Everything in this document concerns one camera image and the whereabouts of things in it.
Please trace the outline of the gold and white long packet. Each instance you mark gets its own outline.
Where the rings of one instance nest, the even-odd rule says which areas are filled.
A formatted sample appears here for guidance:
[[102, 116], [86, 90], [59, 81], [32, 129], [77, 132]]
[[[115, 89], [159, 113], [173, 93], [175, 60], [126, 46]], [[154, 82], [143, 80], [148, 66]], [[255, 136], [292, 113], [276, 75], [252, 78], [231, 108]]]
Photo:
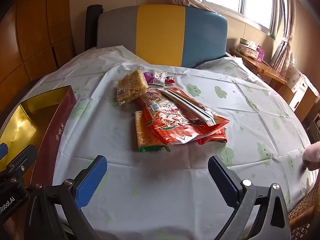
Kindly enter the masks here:
[[160, 88], [159, 91], [172, 101], [176, 102], [183, 109], [191, 112], [198, 119], [205, 122], [208, 126], [214, 126], [221, 123], [220, 118], [214, 114], [212, 110], [198, 103], [196, 100], [189, 98], [183, 93], [169, 88]]

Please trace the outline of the green cracker pack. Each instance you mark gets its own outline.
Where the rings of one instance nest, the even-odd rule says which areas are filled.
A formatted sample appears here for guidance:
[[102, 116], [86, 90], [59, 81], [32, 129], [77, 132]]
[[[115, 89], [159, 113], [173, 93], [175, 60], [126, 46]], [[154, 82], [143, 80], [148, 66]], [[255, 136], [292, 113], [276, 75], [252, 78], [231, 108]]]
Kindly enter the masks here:
[[155, 152], [165, 149], [167, 152], [171, 152], [170, 148], [160, 142], [147, 128], [147, 125], [143, 121], [142, 111], [135, 112], [135, 124], [137, 145], [139, 152]]

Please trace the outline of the large red rice-stick snack bag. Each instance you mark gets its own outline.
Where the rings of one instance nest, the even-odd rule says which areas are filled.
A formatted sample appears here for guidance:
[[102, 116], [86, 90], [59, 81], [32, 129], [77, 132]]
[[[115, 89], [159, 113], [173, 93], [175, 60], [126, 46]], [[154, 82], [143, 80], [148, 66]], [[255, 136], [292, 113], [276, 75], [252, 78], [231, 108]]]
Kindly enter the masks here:
[[[178, 87], [169, 89], [176, 90], [187, 96]], [[207, 108], [220, 118], [220, 124], [208, 126], [191, 112], [186, 111], [165, 96], [159, 89], [148, 89], [146, 93], [136, 99], [136, 102], [142, 108], [143, 121], [149, 131], [165, 145], [186, 144], [192, 141], [196, 141], [199, 145], [204, 145], [210, 141], [227, 141], [225, 127], [228, 125], [229, 120], [218, 115], [209, 107]]]

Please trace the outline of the purple snack packet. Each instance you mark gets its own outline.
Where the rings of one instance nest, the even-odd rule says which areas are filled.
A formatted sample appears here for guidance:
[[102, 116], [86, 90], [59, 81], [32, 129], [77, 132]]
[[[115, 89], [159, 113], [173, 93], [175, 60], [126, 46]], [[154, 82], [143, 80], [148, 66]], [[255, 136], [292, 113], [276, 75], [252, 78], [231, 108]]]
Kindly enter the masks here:
[[152, 73], [144, 72], [143, 74], [148, 84], [154, 84], [155, 77]]

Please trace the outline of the small red candy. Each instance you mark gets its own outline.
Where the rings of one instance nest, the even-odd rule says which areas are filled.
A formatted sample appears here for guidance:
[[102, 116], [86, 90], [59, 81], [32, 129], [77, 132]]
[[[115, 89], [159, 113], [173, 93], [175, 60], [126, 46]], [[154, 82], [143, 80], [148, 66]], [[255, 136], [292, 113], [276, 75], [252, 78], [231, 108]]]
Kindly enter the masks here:
[[175, 77], [174, 77], [174, 76], [167, 76], [167, 77], [165, 78], [165, 83], [166, 83], [166, 84], [173, 84], [173, 83], [175, 83]]

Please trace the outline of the white printed snack packet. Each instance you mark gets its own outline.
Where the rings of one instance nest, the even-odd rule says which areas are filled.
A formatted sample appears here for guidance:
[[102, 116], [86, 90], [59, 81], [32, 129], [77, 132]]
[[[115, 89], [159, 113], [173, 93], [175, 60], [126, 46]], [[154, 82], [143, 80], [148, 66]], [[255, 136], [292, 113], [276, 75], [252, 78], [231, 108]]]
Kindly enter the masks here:
[[152, 85], [165, 86], [165, 80], [167, 77], [167, 72], [163, 72], [160, 70], [152, 70], [150, 72]]

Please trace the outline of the gold tin box maroon sides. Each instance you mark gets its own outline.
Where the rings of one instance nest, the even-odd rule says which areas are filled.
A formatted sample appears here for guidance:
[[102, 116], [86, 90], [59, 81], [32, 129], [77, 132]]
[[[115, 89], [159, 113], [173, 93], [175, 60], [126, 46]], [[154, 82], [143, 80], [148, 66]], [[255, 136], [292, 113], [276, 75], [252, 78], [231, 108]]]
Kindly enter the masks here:
[[24, 175], [24, 184], [51, 186], [61, 138], [75, 103], [71, 86], [21, 102], [1, 131], [1, 143], [8, 147], [8, 153], [1, 160], [1, 170], [26, 146], [34, 145], [37, 158]]

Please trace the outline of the white cloud-print tablecloth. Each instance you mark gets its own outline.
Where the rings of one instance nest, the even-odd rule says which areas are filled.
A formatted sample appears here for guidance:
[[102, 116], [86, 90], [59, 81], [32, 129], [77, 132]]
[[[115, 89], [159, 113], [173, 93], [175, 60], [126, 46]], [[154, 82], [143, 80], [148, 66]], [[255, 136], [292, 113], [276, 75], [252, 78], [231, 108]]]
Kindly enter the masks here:
[[[175, 86], [229, 120], [227, 142], [137, 149], [135, 103], [116, 101], [117, 82], [131, 70], [164, 70]], [[207, 164], [223, 158], [255, 185], [278, 183], [291, 210], [313, 188], [302, 171], [310, 140], [284, 99], [234, 57], [197, 68], [153, 66], [122, 46], [92, 49], [45, 76], [27, 97], [70, 85], [76, 105], [57, 154], [54, 184], [75, 177], [97, 156], [107, 174], [83, 212], [101, 239], [214, 239], [232, 213]]]

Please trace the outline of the pink sleeve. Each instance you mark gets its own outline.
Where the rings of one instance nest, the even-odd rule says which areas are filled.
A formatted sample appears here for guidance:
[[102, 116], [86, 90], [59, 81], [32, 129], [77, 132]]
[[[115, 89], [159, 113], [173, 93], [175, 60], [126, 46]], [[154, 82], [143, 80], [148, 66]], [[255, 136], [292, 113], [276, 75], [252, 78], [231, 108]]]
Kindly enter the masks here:
[[309, 145], [302, 156], [303, 168], [314, 171], [320, 168], [320, 142]]

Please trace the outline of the wooden side table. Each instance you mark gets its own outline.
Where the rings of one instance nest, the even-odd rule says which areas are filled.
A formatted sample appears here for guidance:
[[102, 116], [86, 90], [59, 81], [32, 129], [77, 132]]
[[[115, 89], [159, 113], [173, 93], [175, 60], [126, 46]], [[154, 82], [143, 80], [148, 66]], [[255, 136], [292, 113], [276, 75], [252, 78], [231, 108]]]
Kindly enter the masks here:
[[278, 91], [280, 88], [287, 84], [287, 81], [284, 77], [282, 77], [278, 72], [276, 72], [273, 68], [271, 68], [268, 64], [263, 62], [255, 61], [250, 57], [246, 57], [239, 53], [237, 50], [230, 48], [230, 54], [232, 56], [242, 58], [244, 65], [255, 75], [264, 75], [271, 78], [271, 87]]

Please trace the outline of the white polka-dot box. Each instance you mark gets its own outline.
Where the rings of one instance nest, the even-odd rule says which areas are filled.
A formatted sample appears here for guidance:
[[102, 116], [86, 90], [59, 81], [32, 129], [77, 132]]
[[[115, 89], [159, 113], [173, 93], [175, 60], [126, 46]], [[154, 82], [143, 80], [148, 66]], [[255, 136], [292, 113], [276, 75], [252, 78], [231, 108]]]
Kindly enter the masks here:
[[313, 92], [313, 94], [316, 97], [315, 103], [319, 101], [318, 90], [314, 87], [314, 85], [310, 82], [306, 75], [304, 75], [291, 64], [287, 69], [285, 80], [287, 81], [287, 85], [293, 93], [293, 99], [289, 103], [289, 106], [293, 111], [297, 109], [308, 88]]

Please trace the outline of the pink small box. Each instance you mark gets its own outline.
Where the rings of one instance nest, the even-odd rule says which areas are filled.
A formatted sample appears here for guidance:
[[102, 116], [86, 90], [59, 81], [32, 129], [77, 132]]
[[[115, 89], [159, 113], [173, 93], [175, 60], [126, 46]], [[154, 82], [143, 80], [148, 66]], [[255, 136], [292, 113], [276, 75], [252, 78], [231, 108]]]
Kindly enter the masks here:
[[261, 48], [261, 46], [257, 46], [257, 52], [258, 52], [258, 57], [257, 57], [257, 61], [258, 62], [262, 62], [263, 58], [264, 58], [264, 50]]

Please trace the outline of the tissue box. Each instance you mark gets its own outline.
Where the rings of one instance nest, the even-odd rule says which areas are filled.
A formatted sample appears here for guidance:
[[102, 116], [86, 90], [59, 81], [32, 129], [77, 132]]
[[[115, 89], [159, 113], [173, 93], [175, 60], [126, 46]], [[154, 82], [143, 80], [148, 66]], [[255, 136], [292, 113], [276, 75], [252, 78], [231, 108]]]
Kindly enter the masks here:
[[257, 51], [257, 45], [255, 44], [255, 42], [249, 41], [244, 38], [240, 38], [238, 52], [254, 60], [257, 60], [259, 55], [259, 52]]

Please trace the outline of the black rolled mat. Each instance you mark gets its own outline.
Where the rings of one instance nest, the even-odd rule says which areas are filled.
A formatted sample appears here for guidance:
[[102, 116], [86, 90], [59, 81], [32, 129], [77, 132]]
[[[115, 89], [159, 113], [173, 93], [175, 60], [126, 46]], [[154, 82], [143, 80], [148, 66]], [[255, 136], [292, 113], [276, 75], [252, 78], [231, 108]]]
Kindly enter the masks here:
[[103, 6], [100, 4], [90, 5], [86, 9], [85, 50], [97, 46], [98, 19], [102, 13]]

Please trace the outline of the grey yellow blue sofa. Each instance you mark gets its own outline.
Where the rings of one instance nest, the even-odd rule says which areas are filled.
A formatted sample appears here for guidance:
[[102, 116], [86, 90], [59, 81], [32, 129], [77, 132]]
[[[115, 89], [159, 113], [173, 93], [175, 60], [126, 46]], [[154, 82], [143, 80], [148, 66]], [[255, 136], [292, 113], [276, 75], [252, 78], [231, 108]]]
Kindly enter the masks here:
[[110, 10], [98, 18], [97, 47], [124, 46], [149, 64], [194, 68], [226, 54], [227, 20], [168, 4]]

